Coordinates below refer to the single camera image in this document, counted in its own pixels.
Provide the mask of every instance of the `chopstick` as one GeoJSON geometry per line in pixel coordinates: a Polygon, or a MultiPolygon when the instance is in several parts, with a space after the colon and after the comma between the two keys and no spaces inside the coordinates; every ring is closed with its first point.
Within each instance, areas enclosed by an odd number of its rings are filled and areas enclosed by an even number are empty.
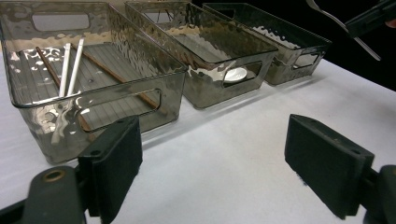
{"type": "Polygon", "coordinates": [[[74,66],[73,66],[72,76],[70,77],[70,83],[69,83],[69,87],[67,89],[67,96],[73,94],[74,86],[75,86],[76,79],[77,79],[79,62],[81,60],[81,53],[82,53],[83,46],[84,46],[84,39],[81,38],[78,42],[78,50],[77,50],[76,60],[75,60],[74,66]]]}
{"type": "Polygon", "coordinates": [[[69,66],[69,58],[70,58],[70,44],[67,43],[64,46],[64,66],[62,67],[61,87],[59,88],[59,97],[64,97],[64,92],[66,89],[66,80],[67,80],[67,69],[69,66]]]}
{"type": "MultiPolygon", "coordinates": [[[[73,49],[77,49],[76,46],[74,44],[72,44],[72,48],[73,49]]],[[[99,68],[101,68],[103,71],[105,71],[108,75],[110,75],[111,77],[113,77],[116,81],[118,81],[119,83],[125,83],[127,82],[127,80],[123,77],[120,77],[119,75],[117,75],[116,73],[114,73],[113,71],[111,71],[108,67],[106,67],[104,64],[102,64],[101,62],[99,62],[98,60],[96,60],[94,57],[92,57],[89,53],[82,51],[82,55],[84,57],[86,57],[88,60],[90,60],[92,63],[96,64],[99,68]]],[[[137,96],[143,100],[146,104],[148,104],[152,109],[156,109],[158,107],[158,104],[156,102],[154,102],[153,100],[151,100],[151,98],[149,98],[145,93],[140,93],[137,94],[137,96]]]]}
{"type": "MultiPolygon", "coordinates": [[[[37,50],[38,55],[40,56],[41,60],[43,61],[43,64],[46,66],[47,70],[49,71],[49,74],[51,75],[53,81],[55,82],[56,87],[59,89],[61,86],[61,80],[58,78],[58,76],[56,76],[55,71],[53,70],[52,66],[50,65],[49,61],[47,60],[47,58],[44,56],[43,52],[41,51],[41,49],[39,47],[35,47],[35,49],[37,50]]],[[[78,120],[81,124],[81,127],[85,130],[85,131],[89,131],[90,125],[87,123],[87,121],[81,116],[78,116],[78,120]]],[[[93,141],[94,139],[94,135],[89,134],[89,139],[90,141],[93,141]]]]}

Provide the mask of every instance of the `white tablecloth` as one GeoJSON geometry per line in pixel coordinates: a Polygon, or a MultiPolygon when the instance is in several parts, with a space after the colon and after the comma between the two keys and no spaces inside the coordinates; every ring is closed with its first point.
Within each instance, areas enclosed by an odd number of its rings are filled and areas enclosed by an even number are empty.
{"type": "MultiPolygon", "coordinates": [[[[0,91],[1,209],[26,198],[50,165],[10,103],[3,63],[0,91]]],[[[183,99],[176,122],[142,135],[143,164],[114,223],[361,224],[363,207],[340,220],[285,163],[290,114],[372,151],[377,171],[396,163],[396,92],[322,60],[312,77],[263,83],[206,110],[183,99]]]]}

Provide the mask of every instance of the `wooden stick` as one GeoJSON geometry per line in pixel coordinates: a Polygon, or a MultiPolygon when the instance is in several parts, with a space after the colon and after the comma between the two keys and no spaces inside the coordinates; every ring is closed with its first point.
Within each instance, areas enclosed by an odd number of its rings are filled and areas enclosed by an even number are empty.
{"type": "MultiPolygon", "coordinates": [[[[59,89],[61,86],[61,80],[58,78],[58,76],[56,76],[55,71],[53,70],[53,68],[50,65],[47,58],[44,56],[43,52],[41,52],[41,49],[39,47],[35,47],[35,49],[37,50],[37,53],[40,56],[41,60],[43,61],[44,65],[46,65],[47,70],[49,71],[50,75],[52,76],[52,79],[55,82],[56,87],[59,89]]],[[[87,123],[87,121],[81,115],[78,116],[78,120],[81,123],[81,126],[85,131],[89,131],[91,129],[90,125],[87,123]]],[[[93,141],[94,135],[89,134],[89,139],[90,139],[90,141],[93,141]]]]}
{"type": "Polygon", "coordinates": [[[46,68],[49,71],[52,80],[55,82],[56,87],[59,89],[61,87],[61,80],[58,78],[58,76],[56,76],[55,71],[53,70],[47,58],[44,56],[43,52],[41,52],[41,49],[39,47],[35,47],[35,50],[37,50],[37,53],[38,55],[40,55],[40,58],[43,61],[44,65],[46,65],[46,68]]]}
{"type": "MultiPolygon", "coordinates": [[[[82,55],[89,59],[92,63],[96,64],[99,68],[101,68],[103,71],[105,71],[108,75],[113,77],[116,81],[119,83],[125,83],[127,80],[123,77],[120,77],[117,75],[115,72],[111,71],[108,67],[106,67],[104,64],[96,60],[94,57],[92,57],[89,53],[82,51],[82,55]]],[[[145,93],[140,93],[137,95],[141,100],[143,100],[146,104],[148,104],[152,109],[156,109],[158,107],[158,104],[151,100],[145,93]]]]}

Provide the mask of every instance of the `white stick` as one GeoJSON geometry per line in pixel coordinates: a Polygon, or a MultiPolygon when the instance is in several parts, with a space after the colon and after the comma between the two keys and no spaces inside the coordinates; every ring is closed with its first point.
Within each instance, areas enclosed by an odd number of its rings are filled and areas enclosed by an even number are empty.
{"type": "Polygon", "coordinates": [[[64,66],[62,67],[61,86],[59,87],[59,97],[64,97],[67,80],[67,69],[69,67],[70,43],[64,46],[64,66]]]}
{"type": "Polygon", "coordinates": [[[73,66],[73,72],[72,72],[72,77],[70,78],[70,83],[69,83],[69,88],[67,90],[67,95],[73,94],[73,89],[76,83],[76,78],[77,78],[77,71],[78,71],[78,66],[79,66],[79,61],[81,59],[81,54],[82,54],[82,47],[84,45],[84,39],[81,38],[78,43],[78,49],[77,49],[77,55],[76,55],[76,60],[73,66]]]}

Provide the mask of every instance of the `clear plastic tray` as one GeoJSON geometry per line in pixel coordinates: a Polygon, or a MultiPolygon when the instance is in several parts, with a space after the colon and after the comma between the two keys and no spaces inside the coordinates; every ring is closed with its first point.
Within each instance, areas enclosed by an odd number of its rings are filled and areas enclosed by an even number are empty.
{"type": "MultiPolygon", "coordinates": [[[[178,118],[187,66],[110,4],[0,2],[0,12],[11,102],[49,163],[74,159],[118,119],[139,115],[145,132],[178,118]],[[74,91],[59,97],[64,45],[81,38],[74,91]]],[[[70,52],[67,83],[77,55],[70,52]]]]}
{"type": "Polygon", "coordinates": [[[203,3],[203,9],[278,48],[265,77],[270,85],[311,76],[332,43],[246,3],[203,3]]]}
{"type": "Polygon", "coordinates": [[[277,48],[189,2],[130,1],[126,15],[189,67],[184,96],[206,108],[263,83],[277,48]]]}

